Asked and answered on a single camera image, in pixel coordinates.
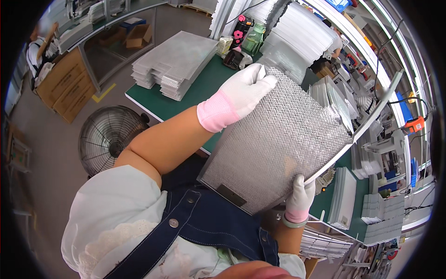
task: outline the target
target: green water bottle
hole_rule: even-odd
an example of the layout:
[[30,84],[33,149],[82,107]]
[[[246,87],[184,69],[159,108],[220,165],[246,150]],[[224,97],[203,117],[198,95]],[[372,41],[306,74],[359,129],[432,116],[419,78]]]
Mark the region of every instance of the green water bottle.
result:
[[263,42],[263,33],[265,33],[265,25],[256,23],[254,29],[249,33],[242,42],[242,47],[256,55],[259,52],[260,44]]

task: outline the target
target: pink glove cuff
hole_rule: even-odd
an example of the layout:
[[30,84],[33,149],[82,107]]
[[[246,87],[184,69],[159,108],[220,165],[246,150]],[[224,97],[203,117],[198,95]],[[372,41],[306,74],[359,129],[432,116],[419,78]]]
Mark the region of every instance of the pink glove cuff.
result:
[[229,124],[240,120],[234,105],[221,90],[198,104],[197,116],[201,126],[212,133],[221,132]]
[[285,218],[293,223],[301,223],[308,218],[309,210],[310,210],[309,208],[304,210],[286,210]]

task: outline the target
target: metal button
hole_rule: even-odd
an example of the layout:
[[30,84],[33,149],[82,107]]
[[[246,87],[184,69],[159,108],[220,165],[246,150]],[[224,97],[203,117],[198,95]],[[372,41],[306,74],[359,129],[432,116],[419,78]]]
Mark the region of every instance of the metal button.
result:
[[177,219],[170,219],[170,220],[169,220],[169,225],[170,225],[172,228],[176,228],[176,227],[178,227],[178,221],[177,221]]

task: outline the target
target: fan grille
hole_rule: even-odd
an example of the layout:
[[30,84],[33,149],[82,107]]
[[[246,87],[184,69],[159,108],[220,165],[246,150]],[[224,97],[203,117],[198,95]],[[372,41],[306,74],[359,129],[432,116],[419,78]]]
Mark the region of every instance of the fan grille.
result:
[[119,154],[148,125],[124,106],[107,106],[92,113],[79,135],[79,156],[90,176],[112,168]]

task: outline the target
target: wooden pallet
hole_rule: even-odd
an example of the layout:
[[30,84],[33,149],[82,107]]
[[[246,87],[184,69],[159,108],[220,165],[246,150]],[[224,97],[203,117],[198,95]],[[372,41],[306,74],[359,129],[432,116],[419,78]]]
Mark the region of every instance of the wooden pallet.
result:
[[189,9],[195,10],[196,12],[202,13],[202,14],[206,15],[206,17],[208,17],[208,18],[212,18],[211,12],[194,7],[193,4],[184,4],[183,9],[186,9],[186,8],[189,8]]

